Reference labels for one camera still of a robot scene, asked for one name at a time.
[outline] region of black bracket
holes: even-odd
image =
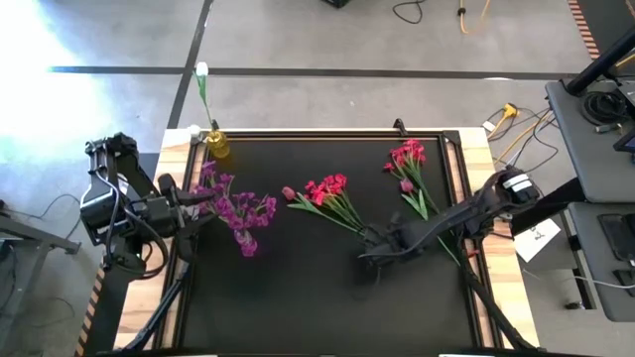
[[[403,137],[408,136],[408,131],[406,130],[406,126],[404,125],[403,120],[400,118],[395,119],[395,123],[393,124],[393,128],[399,129],[399,134]]]

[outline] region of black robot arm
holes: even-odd
[[[384,233],[368,230],[366,252],[359,258],[365,259],[369,265],[383,268],[420,257],[442,233],[449,232],[459,240],[482,240],[492,230],[494,218],[503,213],[522,212],[532,207],[538,198],[539,193],[527,175],[515,169],[501,171],[492,175],[474,196],[428,221],[403,224],[393,221]],[[466,282],[483,301],[512,346],[515,349],[535,349],[505,317],[472,271],[464,252],[460,267]]]

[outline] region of black floor stripe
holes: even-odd
[[[378,77],[378,78],[444,78],[516,80],[559,80],[577,73],[507,72],[458,70],[392,70],[392,69],[315,69],[315,68],[210,68],[211,75],[228,76],[295,76],[295,77]]]
[[[190,53],[188,54],[188,60],[186,60],[185,72],[181,77],[179,89],[177,90],[177,95],[175,96],[175,103],[172,106],[172,112],[170,113],[170,120],[168,120],[168,129],[176,129],[179,125],[181,112],[183,112],[183,104],[186,101],[186,95],[188,95],[191,73],[194,71],[196,58],[198,57],[198,50],[200,50],[200,43],[202,42],[202,36],[205,32],[205,23],[207,22],[207,16],[209,15],[211,4],[213,2],[213,0],[205,0],[202,4],[198,23],[196,24],[196,30],[194,31],[194,37],[191,40]]]
[[[79,74],[183,74],[183,67],[173,66],[117,66],[117,65],[54,65],[53,73]]]

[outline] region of wooden table edge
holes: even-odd
[[[469,180],[469,186],[472,191],[475,191],[482,187],[482,184],[485,182],[489,176],[494,173],[494,166],[491,160],[491,153],[489,150],[489,145],[487,143],[487,138],[485,132],[482,128],[409,128],[409,132],[417,133],[417,132],[440,132],[446,130],[455,130],[459,132],[461,139],[461,147],[463,151],[463,156],[465,159],[465,167],[467,170],[467,176]],[[227,133],[241,133],[241,132],[262,132],[262,133],[270,133],[270,132],[298,132],[298,131],[316,131],[316,132],[336,132],[336,131],[348,131],[348,132],[379,132],[379,131],[392,131],[391,129],[381,129],[381,128],[328,128],[328,129],[225,129]],[[183,146],[190,145],[191,134],[188,129],[169,129],[166,130],[165,136],[162,141],[161,146],[161,155],[159,157],[159,162],[157,164],[157,174],[156,177],[162,173],[172,173],[171,171],[174,168],[178,167],[182,164],[181,173],[185,170],[185,159],[187,155],[184,156],[183,162],[175,159],[168,159],[167,152],[173,150],[176,147],[182,148]],[[175,177],[175,181],[177,185],[181,185],[183,181],[183,175],[180,177],[177,175]],[[495,225],[495,231],[499,234],[510,235],[509,226],[507,224],[503,224],[497,222]],[[535,346],[539,345],[538,335],[536,333],[536,328],[534,325],[534,320],[532,316],[532,312],[529,306],[529,301],[527,299],[527,294],[525,291],[525,286],[523,282],[522,272],[518,265],[518,260],[516,258],[516,252],[514,248],[514,243],[510,239],[497,237],[495,235],[489,235],[483,241],[484,254],[487,260],[487,269],[490,276],[491,287],[493,290],[494,298],[497,304],[501,307],[505,315],[509,318],[512,325],[518,329],[521,335],[528,340],[530,343]],[[162,275],[154,278],[150,281],[143,282],[133,282],[129,286],[128,294],[126,296],[126,303],[124,303],[124,308],[122,310],[121,320],[119,323],[119,329],[117,331],[117,337],[115,339],[115,347],[121,347],[125,345],[127,342],[134,338],[134,335],[137,333],[135,328],[130,328],[130,325],[138,326],[139,323],[145,323],[147,318],[150,316],[156,305],[158,305],[160,296],[156,298],[156,301],[147,301],[147,292],[143,294],[145,303],[144,306],[139,309],[135,309],[133,306],[127,306],[129,304],[139,305],[138,303],[133,303],[132,300],[135,300],[133,296],[135,294],[143,293],[143,286],[148,283],[153,283],[154,285],[163,286],[163,281],[165,279],[165,271]],[[173,303],[172,315],[169,317],[169,320],[174,322],[174,310],[176,308],[177,301]],[[491,336],[488,336],[488,329],[486,326],[489,325],[487,313],[484,309],[484,306],[480,301],[477,302],[478,315],[481,324],[481,329],[483,330],[483,338],[487,341],[489,340],[491,343]],[[80,340],[82,337],[85,337],[84,332],[85,326],[82,327],[82,331],[80,334]],[[167,334],[173,333],[174,327],[170,326],[167,323]],[[505,345],[507,347],[511,347],[509,343],[505,340]],[[77,346],[77,350],[75,354],[81,355],[80,352],[81,346]]]

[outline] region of gray floor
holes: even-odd
[[[351,0],[335,11],[318,0],[216,0],[197,60],[217,67],[365,68],[575,72],[590,59],[566,0],[492,2],[486,27],[464,36],[456,4],[428,0],[422,24],[391,12],[398,0]],[[45,73],[47,65],[184,66],[202,0],[8,0],[0,14],[29,31],[14,35],[0,22],[5,56],[2,87],[8,92],[0,126],[0,197],[15,210],[40,213],[63,192],[79,197],[88,185],[83,144],[116,131],[158,152],[180,75]],[[467,4],[473,28],[483,0]],[[415,16],[414,9],[404,8]],[[539,111],[547,107],[541,80],[213,76],[211,110],[229,127],[388,127],[402,118],[411,127],[478,126],[504,103]],[[206,125],[190,83],[179,127]],[[500,154],[530,125],[492,143]],[[558,130],[541,138],[560,153],[532,173],[544,192],[572,178]],[[528,169],[551,153],[530,144],[518,161]],[[29,222],[64,236],[77,207],[61,200],[45,222]],[[69,257],[53,252],[12,343],[14,356],[72,353],[93,284],[101,248],[82,241]],[[571,290],[554,290],[562,272],[526,278],[542,345],[553,351],[630,355],[635,324],[610,323],[596,311],[566,311]],[[74,308],[57,298],[64,298]],[[62,322],[37,328],[42,321]]]

